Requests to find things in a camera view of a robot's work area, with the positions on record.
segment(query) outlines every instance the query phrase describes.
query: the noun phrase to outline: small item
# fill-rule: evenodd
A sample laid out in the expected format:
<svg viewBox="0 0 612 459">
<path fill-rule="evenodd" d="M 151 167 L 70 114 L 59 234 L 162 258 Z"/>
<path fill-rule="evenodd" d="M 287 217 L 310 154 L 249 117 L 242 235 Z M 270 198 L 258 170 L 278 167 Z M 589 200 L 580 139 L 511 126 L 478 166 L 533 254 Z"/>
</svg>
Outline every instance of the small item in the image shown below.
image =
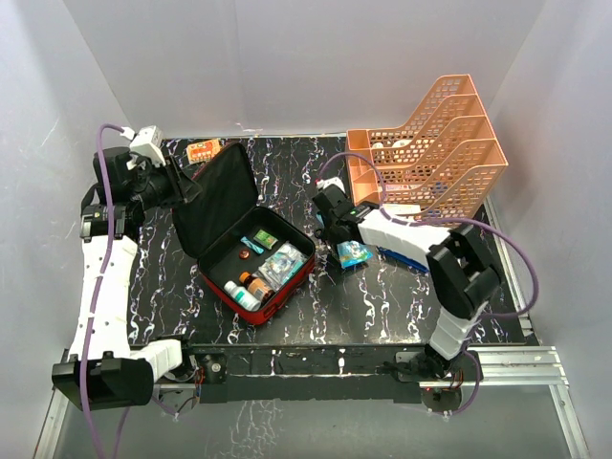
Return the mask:
<svg viewBox="0 0 612 459">
<path fill-rule="evenodd" d="M 261 306 L 261 301 L 257 300 L 253 295 L 247 292 L 247 289 L 240 285 L 236 285 L 235 282 L 229 280 L 225 287 L 225 291 L 231 296 L 236 303 L 245 308 L 247 311 L 257 311 Z"/>
<path fill-rule="evenodd" d="M 359 265 L 374 256 L 372 252 L 357 241 L 346 241 L 338 244 L 340 265 L 343 268 Z"/>
<path fill-rule="evenodd" d="M 277 292 L 299 271 L 305 263 L 306 256 L 289 242 L 286 242 L 266 262 L 259 267 L 259 272 Z"/>
<path fill-rule="evenodd" d="M 242 236 L 240 242 L 242 242 L 245 246 L 247 246 L 249 249 L 257 253 L 258 255 L 261 255 L 264 252 L 261 247 L 253 244 L 253 242 L 251 242 L 247 236 Z"/>
<path fill-rule="evenodd" d="M 399 141 L 395 141 L 393 143 L 393 148 L 402 148 L 403 146 L 407 146 L 410 144 L 409 139 L 401 139 Z"/>
<path fill-rule="evenodd" d="M 190 164 L 207 163 L 221 151 L 219 139 L 192 143 L 187 146 L 187 159 Z"/>
<path fill-rule="evenodd" d="M 278 242 L 271 234 L 268 234 L 264 230 L 260 229 L 254 237 L 255 241 L 264 246 L 266 249 L 271 250 L 274 247 L 274 244 Z"/>
<path fill-rule="evenodd" d="M 250 294 L 261 301 L 261 304 L 266 304 L 274 295 L 272 287 L 265 280 L 256 277 L 254 274 L 246 272 L 240 274 L 240 282 L 242 282 Z"/>
</svg>

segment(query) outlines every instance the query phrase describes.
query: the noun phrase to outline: white bottle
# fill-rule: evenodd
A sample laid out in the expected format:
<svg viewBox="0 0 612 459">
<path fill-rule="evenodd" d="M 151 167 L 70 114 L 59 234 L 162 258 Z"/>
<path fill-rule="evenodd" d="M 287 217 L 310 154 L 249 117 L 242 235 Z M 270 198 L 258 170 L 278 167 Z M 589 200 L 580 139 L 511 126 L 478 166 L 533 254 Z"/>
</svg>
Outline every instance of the white bottle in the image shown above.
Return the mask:
<svg viewBox="0 0 612 459">
<path fill-rule="evenodd" d="M 236 303 L 245 308 L 247 311 L 257 311 L 259 306 L 261 306 L 261 301 L 251 295 L 247 289 L 236 285 L 236 283 L 231 280 L 228 281 L 224 289 L 226 292 L 228 292 L 229 296 L 236 301 Z"/>
</svg>

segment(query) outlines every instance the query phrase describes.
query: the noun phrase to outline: orange desk organizer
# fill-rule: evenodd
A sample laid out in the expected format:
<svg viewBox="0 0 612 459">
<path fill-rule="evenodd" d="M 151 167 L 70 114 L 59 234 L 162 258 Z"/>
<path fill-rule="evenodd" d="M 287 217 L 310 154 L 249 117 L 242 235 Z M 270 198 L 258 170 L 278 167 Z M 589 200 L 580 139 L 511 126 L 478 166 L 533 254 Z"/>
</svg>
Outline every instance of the orange desk organizer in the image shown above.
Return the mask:
<svg viewBox="0 0 612 459">
<path fill-rule="evenodd" d="M 377 166 L 385 202 L 419 206 L 419 220 L 472 217 L 508 165 L 469 75 L 438 78 L 403 126 L 349 130 L 347 148 Z M 355 203 L 379 203 L 375 172 L 347 162 Z"/>
</svg>

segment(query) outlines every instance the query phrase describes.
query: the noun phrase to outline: white wall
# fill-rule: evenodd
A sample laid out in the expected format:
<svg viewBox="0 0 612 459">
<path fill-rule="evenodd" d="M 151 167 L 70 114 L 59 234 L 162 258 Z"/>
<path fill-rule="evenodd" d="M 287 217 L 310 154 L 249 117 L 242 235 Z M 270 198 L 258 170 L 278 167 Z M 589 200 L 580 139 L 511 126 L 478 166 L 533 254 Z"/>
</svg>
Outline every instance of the white wall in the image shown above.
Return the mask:
<svg viewBox="0 0 612 459">
<path fill-rule="evenodd" d="M 0 456 L 18 459 L 77 325 L 95 131 L 126 121 L 61 0 L 0 1 L 0 31 Z"/>
<path fill-rule="evenodd" d="M 560 353 L 596 458 L 612 448 L 610 43 L 609 1 L 547 2 L 490 109 L 510 162 L 494 198 L 538 268 L 534 327 Z"/>
<path fill-rule="evenodd" d="M 173 136 L 399 125 L 440 75 L 489 103 L 543 0 L 65 0 L 127 117 Z"/>
</svg>

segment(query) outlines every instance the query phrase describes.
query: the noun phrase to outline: blue packet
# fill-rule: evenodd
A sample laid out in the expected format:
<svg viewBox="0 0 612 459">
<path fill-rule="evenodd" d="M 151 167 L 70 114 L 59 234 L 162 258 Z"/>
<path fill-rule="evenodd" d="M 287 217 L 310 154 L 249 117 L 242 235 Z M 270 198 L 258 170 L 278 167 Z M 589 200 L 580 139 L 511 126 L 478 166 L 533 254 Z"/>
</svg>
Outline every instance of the blue packet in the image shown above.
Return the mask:
<svg viewBox="0 0 612 459">
<path fill-rule="evenodd" d="M 359 265 L 374 256 L 364 244 L 357 241 L 346 241 L 338 244 L 338 255 L 340 265 L 343 268 Z"/>
<path fill-rule="evenodd" d="M 259 272 L 277 292 L 299 271 L 306 256 L 289 242 L 286 242 L 266 262 Z"/>
<path fill-rule="evenodd" d="M 251 242 L 247 236 L 242 236 L 240 242 L 242 242 L 249 249 L 255 251 L 255 253 L 257 253 L 258 255 L 261 255 L 264 252 L 261 247 L 257 246 L 256 244 L 253 244 L 253 242 Z"/>
</svg>

